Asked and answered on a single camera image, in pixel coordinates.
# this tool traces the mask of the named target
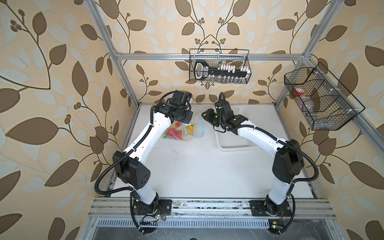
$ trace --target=brown leaf pattern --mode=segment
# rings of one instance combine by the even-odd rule
[[[44,186],[57,187],[66,183],[76,173],[78,167],[79,162],[77,160],[71,159],[66,161],[52,173]]]

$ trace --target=white tray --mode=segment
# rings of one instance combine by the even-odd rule
[[[245,107],[243,105],[234,105],[231,106],[231,108],[235,116],[238,114],[243,116],[246,115]],[[256,144],[254,144],[250,140],[242,136],[236,135],[232,132],[221,133],[215,131],[215,136],[217,147],[224,152],[250,150],[256,146]]]

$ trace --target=cable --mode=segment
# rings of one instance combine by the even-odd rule
[[[234,128],[228,129],[228,131],[233,131],[233,130],[236,130],[236,129],[239,129],[239,128],[242,128],[242,127],[249,127],[249,128],[253,128],[255,130],[258,130],[258,131],[268,135],[269,137],[271,137],[273,140],[277,141],[281,145],[283,145],[283,146],[285,146],[285,147],[287,147],[287,148],[289,148],[291,150],[294,150],[295,152],[297,152],[298,154],[302,155],[305,159],[308,160],[308,162],[312,165],[313,170],[314,170],[313,176],[310,177],[310,178],[296,178],[296,179],[294,179],[292,181],[293,184],[295,184],[296,182],[310,182],[310,181],[314,181],[319,176],[319,169],[317,168],[316,163],[307,154],[305,154],[301,150],[295,148],[294,146],[292,146],[292,145],[290,145],[290,144],[288,144],[286,142],[283,142],[281,140],[277,140],[277,137],[275,137],[274,135],[270,134],[269,132],[265,131],[262,128],[259,128],[259,127],[253,126],[253,125],[241,125],[241,126],[238,126],[238,127],[234,127]]]
[[[291,215],[291,218],[289,219],[287,225],[284,226],[283,229],[281,230],[278,230],[277,232],[272,232],[271,231],[271,228],[268,228],[268,231],[270,231],[272,234],[275,234],[275,235],[281,235],[283,234],[283,232],[285,232],[287,230],[287,228],[291,225],[292,221],[293,221],[293,217],[295,215],[295,210],[296,210],[296,203],[295,203],[295,198],[293,196],[293,194],[291,194],[291,198],[292,198],[292,215]]]
[[[107,169],[104,170],[104,172],[102,174],[100,174],[100,176],[96,179],[96,182],[95,182],[95,192],[97,194],[100,194],[100,195],[107,195],[107,194],[113,194],[113,193],[117,193],[117,192],[120,192],[120,191],[124,191],[124,190],[129,190],[129,191],[133,191],[133,187],[121,187],[121,188],[118,188],[118,189],[113,189],[113,190],[109,190],[109,191],[102,191],[100,190],[99,188],[99,184],[101,182],[101,180],[104,178],[104,176],[111,170],[113,169],[116,165],[118,165],[121,161],[123,161],[124,159],[128,158],[129,155],[131,155],[137,147],[139,147],[139,145],[145,140],[145,138],[149,135],[152,127],[153,127],[153,110],[155,109],[155,106],[152,106],[151,107],[151,118],[150,118],[150,123],[151,125],[149,125],[146,133],[144,134],[144,136],[133,146],[133,148],[131,150],[129,150],[129,152],[127,152],[126,154],[124,154],[119,160],[117,160],[116,162],[114,162],[112,165],[110,165],[109,167],[107,167]]]

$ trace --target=black wire basket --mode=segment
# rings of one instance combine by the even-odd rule
[[[319,64],[285,74],[284,84],[312,130],[339,130],[365,107],[333,73]],[[328,77],[333,77],[337,86],[327,80],[326,73],[331,74]]]
[[[189,82],[247,84],[251,77],[249,50],[189,50]]]

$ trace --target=floral wallpaper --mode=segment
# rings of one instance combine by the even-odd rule
[[[81,1],[0,0],[0,13],[0,238],[76,239],[130,97]]]
[[[301,53],[327,0],[96,0],[115,48],[123,53],[248,49]]]
[[[284,74],[294,67],[292,61],[250,61],[248,84],[221,84],[189,80],[185,61],[127,60],[123,64],[143,103],[153,103],[175,89],[192,93],[194,103],[214,103],[220,92],[230,103],[273,103],[284,86]]]
[[[346,0],[312,55],[339,77],[343,91],[352,92],[364,104],[361,114],[382,133],[383,13],[383,1]],[[280,106],[284,123],[319,167],[315,186],[321,198],[329,199],[345,236],[384,239],[383,156],[352,121],[338,131],[311,131],[292,98],[287,96]],[[313,173],[308,162],[306,166]]]

